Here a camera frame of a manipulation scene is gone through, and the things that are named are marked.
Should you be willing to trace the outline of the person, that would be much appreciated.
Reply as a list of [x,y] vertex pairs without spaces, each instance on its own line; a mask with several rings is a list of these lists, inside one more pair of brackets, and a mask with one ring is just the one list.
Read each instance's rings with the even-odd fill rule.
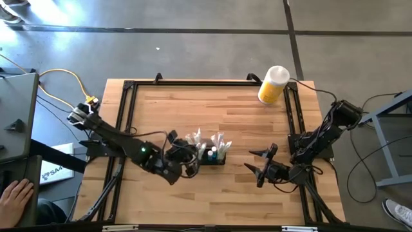
[[65,212],[58,205],[44,198],[37,200],[36,214],[37,225],[62,224],[67,219]]

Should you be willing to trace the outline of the black desk beam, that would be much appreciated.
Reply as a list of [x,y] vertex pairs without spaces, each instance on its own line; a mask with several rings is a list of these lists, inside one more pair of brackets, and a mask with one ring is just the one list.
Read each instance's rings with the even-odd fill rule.
[[30,142],[29,156],[40,155],[43,160],[78,173],[84,173],[87,162],[63,153],[34,139]]

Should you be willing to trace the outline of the grey metal table frame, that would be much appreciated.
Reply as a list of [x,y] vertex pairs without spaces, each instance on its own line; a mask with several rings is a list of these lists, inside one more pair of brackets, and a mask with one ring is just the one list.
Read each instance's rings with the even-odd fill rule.
[[390,177],[376,180],[378,187],[412,183],[412,164],[402,164],[401,157],[412,157],[412,89],[390,93],[391,102],[376,110],[367,110],[359,126],[372,123],[383,152]]

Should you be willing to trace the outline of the black front rail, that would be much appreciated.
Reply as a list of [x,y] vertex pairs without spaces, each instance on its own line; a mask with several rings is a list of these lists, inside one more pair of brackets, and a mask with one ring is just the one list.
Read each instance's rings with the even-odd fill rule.
[[[101,232],[103,226],[115,225],[110,222],[70,222],[67,224],[48,224],[31,227],[0,229],[0,232]],[[203,232],[204,226],[196,225],[156,225],[137,224],[139,229],[132,232]],[[216,225],[218,232],[281,232],[282,226],[224,226]],[[318,232],[406,232],[396,229],[352,226],[349,224],[310,224]]]

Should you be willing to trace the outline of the yellow wipes canister white lid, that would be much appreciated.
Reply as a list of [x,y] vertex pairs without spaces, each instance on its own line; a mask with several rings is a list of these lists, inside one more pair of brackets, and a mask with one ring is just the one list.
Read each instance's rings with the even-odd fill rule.
[[283,66],[272,66],[268,69],[258,91],[258,99],[263,104],[273,104],[283,92],[290,80],[289,71]]

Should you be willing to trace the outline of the white labelled box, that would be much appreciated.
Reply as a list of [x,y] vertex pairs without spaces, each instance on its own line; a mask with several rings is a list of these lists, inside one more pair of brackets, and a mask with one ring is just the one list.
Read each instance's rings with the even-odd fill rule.
[[[69,155],[74,155],[73,143],[56,145],[52,146],[52,148]],[[71,179],[74,175],[74,171],[70,169],[43,160],[41,163],[40,185]]]

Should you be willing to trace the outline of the black aluminium table frame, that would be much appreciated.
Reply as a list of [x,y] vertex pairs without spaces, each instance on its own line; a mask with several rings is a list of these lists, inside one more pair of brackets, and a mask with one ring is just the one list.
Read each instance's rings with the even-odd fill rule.
[[290,99],[299,99],[302,115],[293,102],[279,99],[273,105],[258,100],[259,88],[250,81],[146,79],[132,87],[125,79],[106,83],[101,117],[121,128],[134,126],[140,133],[176,130],[183,137],[201,130],[208,138],[217,132],[231,141],[226,163],[204,166],[192,179],[170,185],[130,161],[120,183],[118,224],[192,225],[301,225],[301,196],[292,184],[256,186],[245,166],[262,167],[265,161],[249,153],[272,143],[275,159],[288,164],[288,134],[312,131],[322,120],[314,83],[305,81]]

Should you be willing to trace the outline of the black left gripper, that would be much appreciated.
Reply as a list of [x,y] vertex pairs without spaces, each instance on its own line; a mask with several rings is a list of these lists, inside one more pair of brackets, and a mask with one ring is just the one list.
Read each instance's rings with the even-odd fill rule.
[[[146,142],[149,158],[146,161],[146,171],[164,178],[173,185],[182,175],[182,166],[189,160],[189,151],[197,151],[197,147],[185,139],[178,138],[175,130],[168,133],[167,139],[171,148],[161,151],[157,145]],[[188,179],[195,177],[199,172],[199,160],[195,158],[185,165],[185,174]]]

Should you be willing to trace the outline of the black desk bracket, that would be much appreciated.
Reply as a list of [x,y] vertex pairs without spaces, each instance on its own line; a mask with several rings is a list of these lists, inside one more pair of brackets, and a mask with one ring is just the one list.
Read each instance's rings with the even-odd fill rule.
[[4,127],[5,131],[14,131],[17,133],[22,133],[24,131],[24,122],[21,119],[17,119],[13,123]]

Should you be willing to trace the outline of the grey desk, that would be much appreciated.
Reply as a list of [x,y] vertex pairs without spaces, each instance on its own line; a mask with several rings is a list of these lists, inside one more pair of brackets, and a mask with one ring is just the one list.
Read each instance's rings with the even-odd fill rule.
[[[36,73],[0,78],[0,162],[26,157],[32,137],[39,76]],[[17,119],[24,131],[5,131]]]

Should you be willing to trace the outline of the person's shoe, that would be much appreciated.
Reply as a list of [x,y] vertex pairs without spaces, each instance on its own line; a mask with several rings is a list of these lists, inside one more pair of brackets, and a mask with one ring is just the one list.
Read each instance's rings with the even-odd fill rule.
[[14,7],[14,6],[24,6],[29,4],[28,0],[1,0],[6,6]]
[[5,7],[0,5],[0,21],[8,24],[17,24],[23,20],[19,16],[10,13]]
[[409,231],[412,231],[412,209],[389,198],[385,198],[382,201],[382,208],[390,218],[405,226]]

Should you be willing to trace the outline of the person's hand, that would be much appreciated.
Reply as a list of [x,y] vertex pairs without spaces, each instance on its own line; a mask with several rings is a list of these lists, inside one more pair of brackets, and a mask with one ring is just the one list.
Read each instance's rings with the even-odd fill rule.
[[33,195],[33,183],[28,179],[13,181],[0,196],[0,229],[15,227]]

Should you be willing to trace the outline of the dark grey desk panel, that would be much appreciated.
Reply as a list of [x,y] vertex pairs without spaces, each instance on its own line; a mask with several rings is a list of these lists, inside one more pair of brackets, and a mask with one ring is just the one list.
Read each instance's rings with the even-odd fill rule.
[[0,164],[0,196],[15,180],[20,182],[22,179],[28,179],[33,183],[33,195],[26,204],[17,227],[31,227],[36,224],[41,162],[42,157],[37,155]]

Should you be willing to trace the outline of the silver aluminium bracket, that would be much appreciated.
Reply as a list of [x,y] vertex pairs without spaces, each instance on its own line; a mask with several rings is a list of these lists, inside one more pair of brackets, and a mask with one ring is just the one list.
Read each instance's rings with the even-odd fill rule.
[[308,226],[282,226],[281,232],[318,232],[318,228]]
[[101,232],[132,232],[139,229],[136,224],[115,224],[103,226]]

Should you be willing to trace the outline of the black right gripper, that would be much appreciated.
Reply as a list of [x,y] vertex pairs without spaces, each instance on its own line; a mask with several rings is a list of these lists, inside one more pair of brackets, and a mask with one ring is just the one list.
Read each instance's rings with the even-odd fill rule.
[[[265,159],[266,162],[270,162],[276,155],[277,150],[277,144],[272,143],[271,147],[267,148],[266,150],[250,150],[249,153]],[[273,184],[304,184],[304,168],[300,165],[288,167],[281,163],[272,162],[268,166],[266,175],[264,175],[264,173],[258,167],[255,167],[251,164],[245,164],[245,166],[255,175],[256,186],[258,188],[261,188],[263,186],[265,177],[268,179],[269,183]]]

